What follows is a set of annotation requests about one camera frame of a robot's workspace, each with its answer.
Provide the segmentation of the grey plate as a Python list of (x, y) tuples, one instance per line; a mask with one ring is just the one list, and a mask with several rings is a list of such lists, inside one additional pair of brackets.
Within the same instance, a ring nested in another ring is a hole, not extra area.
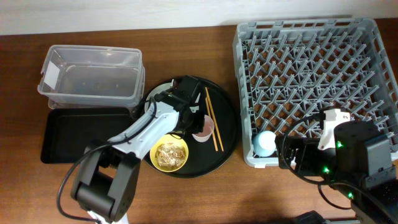
[[(173, 80), (171, 82), (160, 84), (159, 86), (155, 87), (146, 97), (146, 100), (150, 100), (154, 98), (156, 94), (162, 93), (163, 91), (169, 92), (169, 89), (173, 87)], [(164, 111), (168, 111), (172, 106), (164, 103), (163, 101), (156, 102), (156, 117), (160, 114), (164, 113)], [(152, 110), (153, 106), (150, 106), (150, 101), (145, 103), (144, 105), (144, 114), (147, 113), (147, 110)]]

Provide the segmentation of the pink cup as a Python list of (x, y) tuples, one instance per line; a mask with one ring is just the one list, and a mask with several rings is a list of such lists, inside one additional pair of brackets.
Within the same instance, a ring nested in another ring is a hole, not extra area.
[(211, 129), (210, 129), (210, 119), (208, 115), (205, 115), (203, 131), (201, 133), (192, 134), (194, 140), (197, 142), (206, 142), (209, 140), (211, 136)]

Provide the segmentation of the blue cup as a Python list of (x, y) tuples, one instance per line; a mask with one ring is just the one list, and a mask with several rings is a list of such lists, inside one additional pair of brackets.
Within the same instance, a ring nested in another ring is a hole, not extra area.
[(276, 151), (276, 134), (272, 131), (263, 131), (253, 140), (254, 153), (260, 157), (269, 157)]

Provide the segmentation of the yellow bowl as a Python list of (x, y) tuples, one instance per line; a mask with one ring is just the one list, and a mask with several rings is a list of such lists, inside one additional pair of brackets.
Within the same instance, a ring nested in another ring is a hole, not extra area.
[(181, 169), (188, 160), (188, 146), (175, 134), (162, 136), (150, 150), (150, 161), (162, 172), (175, 172)]

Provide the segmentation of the noodle food scraps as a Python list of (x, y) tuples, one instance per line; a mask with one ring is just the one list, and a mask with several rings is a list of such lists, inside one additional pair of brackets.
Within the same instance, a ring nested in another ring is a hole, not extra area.
[(184, 147), (172, 142), (161, 144), (155, 153), (158, 165), (165, 170), (174, 170), (181, 167), (185, 158)]

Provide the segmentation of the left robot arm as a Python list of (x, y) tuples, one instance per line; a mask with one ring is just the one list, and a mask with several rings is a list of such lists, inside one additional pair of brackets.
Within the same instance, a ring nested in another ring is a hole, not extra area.
[(185, 76), (177, 86), (150, 97), (147, 111), (125, 131), (87, 146), (71, 168), (78, 171), (71, 197), (90, 214), (88, 221), (113, 223), (125, 216), (134, 198), (141, 160), (172, 131), (201, 132), (204, 99), (204, 84)]

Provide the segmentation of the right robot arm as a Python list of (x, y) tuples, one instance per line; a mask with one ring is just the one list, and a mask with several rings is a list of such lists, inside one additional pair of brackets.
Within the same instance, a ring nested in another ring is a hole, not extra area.
[(397, 167), (388, 137), (371, 121), (345, 122), (332, 134), (324, 151), (317, 139), (278, 136), (280, 168), (339, 191), (361, 223), (397, 223)]

